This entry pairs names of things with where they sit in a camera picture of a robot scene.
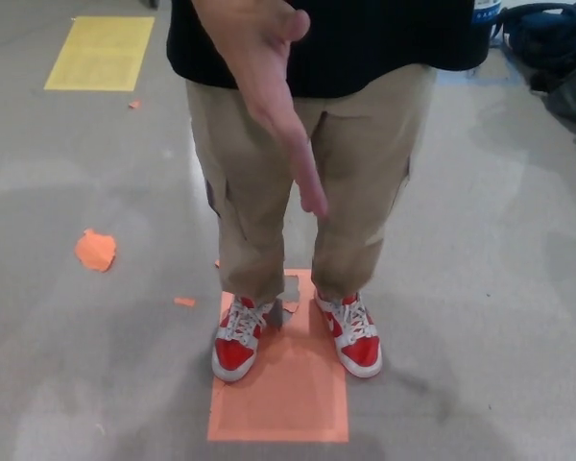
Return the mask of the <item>person's bare right hand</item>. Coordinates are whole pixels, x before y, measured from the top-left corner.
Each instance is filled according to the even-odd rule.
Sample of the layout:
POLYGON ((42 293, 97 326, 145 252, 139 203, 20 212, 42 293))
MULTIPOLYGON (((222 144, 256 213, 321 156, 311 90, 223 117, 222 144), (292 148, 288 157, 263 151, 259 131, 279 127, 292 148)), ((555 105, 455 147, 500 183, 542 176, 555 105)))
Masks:
POLYGON ((291 45, 307 34, 309 15, 285 1, 205 0, 193 5, 251 117, 288 158, 302 209, 325 217, 327 198, 287 84, 291 45))

